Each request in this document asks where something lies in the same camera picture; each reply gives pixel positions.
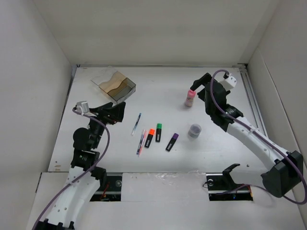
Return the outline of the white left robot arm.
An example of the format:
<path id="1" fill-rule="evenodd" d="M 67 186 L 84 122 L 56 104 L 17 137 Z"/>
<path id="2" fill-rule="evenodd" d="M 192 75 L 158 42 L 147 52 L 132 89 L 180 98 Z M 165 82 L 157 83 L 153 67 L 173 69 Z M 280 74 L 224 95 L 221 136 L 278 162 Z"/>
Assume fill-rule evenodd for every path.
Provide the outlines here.
<path id="1" fill-rule="evenodd" d="M 34 230 L 75 230 L 86 206 L 97 190 L 107 184 L 107 172 L 97 164 L 106 151 L 96 151 L 103 133 L 107 134 L 106 145 L 110 144 L 107 125 L 122 122 L 126 103 L 106 103 L 89 108 L 86 101 L 77 102 L 72 111 L 89 118 L 87 127 L 73 133 L 73 158 L 63 188 L 43 209 L 35 223 Z"/>

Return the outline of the green cap highlighter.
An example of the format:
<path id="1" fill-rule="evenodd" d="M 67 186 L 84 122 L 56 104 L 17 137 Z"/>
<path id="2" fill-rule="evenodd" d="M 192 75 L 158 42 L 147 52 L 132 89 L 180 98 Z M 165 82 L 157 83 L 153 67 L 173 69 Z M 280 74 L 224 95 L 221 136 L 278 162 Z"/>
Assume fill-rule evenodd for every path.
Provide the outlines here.
<path id="1" fill-rule="evenodd" d="M 158 123 L 156 126 L 156 134 L 155 134 L 155 142 L 161 141 L 161 134 L 162 134 L 162 124 Z"/>

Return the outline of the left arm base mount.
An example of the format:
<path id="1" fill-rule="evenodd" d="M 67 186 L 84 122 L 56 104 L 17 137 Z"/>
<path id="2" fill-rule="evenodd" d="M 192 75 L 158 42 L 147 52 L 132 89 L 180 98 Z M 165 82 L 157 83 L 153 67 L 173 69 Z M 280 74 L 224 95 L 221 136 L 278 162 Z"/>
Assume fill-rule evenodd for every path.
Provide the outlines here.
<path id="1" fill-rule="evenodd" d="M 90 202 L 121 201 L 122 174 L 107 174 L 106 182 L 94 193 Z"/>

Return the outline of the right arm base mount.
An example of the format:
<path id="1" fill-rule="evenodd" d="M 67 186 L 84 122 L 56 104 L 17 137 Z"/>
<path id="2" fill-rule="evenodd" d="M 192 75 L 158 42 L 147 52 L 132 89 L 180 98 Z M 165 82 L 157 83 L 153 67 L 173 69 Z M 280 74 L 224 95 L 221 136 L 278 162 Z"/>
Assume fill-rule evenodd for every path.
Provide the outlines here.
<path id="1" fill-rule="evenodd" d="M 250 187 L 236 184 L 230 175 L 239 165 L 235 163 L 222 172 L 206 173 L 206 182 L 202 187 L 208 190 L 210 201 L 253 201 Z"/>

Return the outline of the orange cap highlighter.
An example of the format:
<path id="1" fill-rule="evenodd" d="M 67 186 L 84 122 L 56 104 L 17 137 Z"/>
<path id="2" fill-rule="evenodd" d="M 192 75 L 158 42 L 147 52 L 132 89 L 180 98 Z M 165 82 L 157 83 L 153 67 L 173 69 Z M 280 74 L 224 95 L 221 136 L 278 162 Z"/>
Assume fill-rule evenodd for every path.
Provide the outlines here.
<path id="1" fill-rule="evenodd" d="M 152 142 L 154 133 L 155 133 L 155 129 L 150 129 L 150 130 L 149 130 L 149 133 L 148 133 L 148 135 L 147 135 L 146 142 L 145 142 L 145 144 L 144 144 L 144 147 L 145 147 L 145 148 L 149 148 L 149 146 L 150 146 L 150 144 L 151 144 L 151 142 Z"/>

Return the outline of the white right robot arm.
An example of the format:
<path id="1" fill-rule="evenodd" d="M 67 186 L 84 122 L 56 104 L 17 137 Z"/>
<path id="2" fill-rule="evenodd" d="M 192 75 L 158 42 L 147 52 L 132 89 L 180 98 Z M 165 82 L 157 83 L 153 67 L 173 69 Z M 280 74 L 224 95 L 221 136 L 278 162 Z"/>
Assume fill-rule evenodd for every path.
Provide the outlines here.
<path id="1" fill-rule="evenodd" d="M 206 73 L 193 82 L 190 90 L 194 92 L 200 86 L 204 88 L 197 95 L 205 103 L 205 112 L 213 123 L 238 139 L 268 169 L 261 175 L 264 190 L 280 198 L 299 183 L 306 187 L 302 154 L 298 151 L 289 152 L 273 143 L 241 111 L 227 103 L 227 95 L 236 86 L 235 77 L 225 70 L 223 80 L 217 81 L 214 75 Z"/>

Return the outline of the blue clear pen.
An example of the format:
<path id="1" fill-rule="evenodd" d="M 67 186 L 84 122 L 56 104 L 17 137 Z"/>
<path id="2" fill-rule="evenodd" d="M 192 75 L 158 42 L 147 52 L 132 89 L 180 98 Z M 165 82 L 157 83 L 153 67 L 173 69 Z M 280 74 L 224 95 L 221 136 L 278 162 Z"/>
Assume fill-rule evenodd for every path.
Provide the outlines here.
<path id="1" fill-rule="evenodd" d="M 134 133 L 135 133 L 135 131 L 136 131 L 136 128 L 137 128 L 137 125 L 138 125 L 138 123 L 139 123 L 139 121 L 140 121 L 141 115 L 142 115 L 142 114 L 139 113 L 139 115 L 138 115 L 138 117 L 137 117 L 136 123 L 135 123 L 135 125 L 134 125 L 134 127 L 133 127 L 133 129 L 132 129 L 132 132 L 131 132 L 131 135 L 132 135 L 132 136 L 134 135 Z"/>

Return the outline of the small purple glitter jar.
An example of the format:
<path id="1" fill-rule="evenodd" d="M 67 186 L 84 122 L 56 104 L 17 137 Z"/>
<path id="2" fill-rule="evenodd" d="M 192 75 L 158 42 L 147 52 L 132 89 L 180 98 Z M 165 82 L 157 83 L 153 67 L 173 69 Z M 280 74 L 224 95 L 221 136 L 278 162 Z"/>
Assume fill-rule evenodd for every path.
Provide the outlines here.
<path id="1" fill-rule="evenodd" d="M 191 138 L 197 138 L 201 133 L 201 126 L 198 125 L 198 124 L 192 124 L 190 126 L 190 129 L 188 131 L 188 135 L 191 137 Z"/>

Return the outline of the pink clear pen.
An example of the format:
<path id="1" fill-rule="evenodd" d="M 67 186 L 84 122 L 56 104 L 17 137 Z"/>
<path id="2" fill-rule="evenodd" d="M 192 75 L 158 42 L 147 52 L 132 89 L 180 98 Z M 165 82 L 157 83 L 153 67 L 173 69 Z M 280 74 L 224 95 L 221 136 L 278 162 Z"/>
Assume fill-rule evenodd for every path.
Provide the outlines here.
<path id="1" fill-rule="evenodd" d="M 147 131 L 144 129 L 143 132 L 142 132 L 142 135 L 141 135 L 141 140 L 139 142 L 138 149 L 137 149 L 137 156 L 138 157 L 141 155 L 141 151 L 142 151 L 142 148 L 143 148 L 143 145 L 144 145 L 146 134 L 147 134 Z"/>

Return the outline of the pink glitter bottle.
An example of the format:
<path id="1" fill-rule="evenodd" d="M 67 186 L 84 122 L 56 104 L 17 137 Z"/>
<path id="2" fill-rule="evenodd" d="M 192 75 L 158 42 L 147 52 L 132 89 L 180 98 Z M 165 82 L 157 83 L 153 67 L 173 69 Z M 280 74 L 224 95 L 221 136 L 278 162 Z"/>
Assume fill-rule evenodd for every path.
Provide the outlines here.
<path id="1" fill-rule="evenodd" d="M 196 95 L 196 92 L 191 90 L 191 89 L 189 89 L 189 91 L 187 93 L 187 97 L 186 97 L 185 103 L 184 103 L 185 106 L 192 107 L 195 95 Z"/>

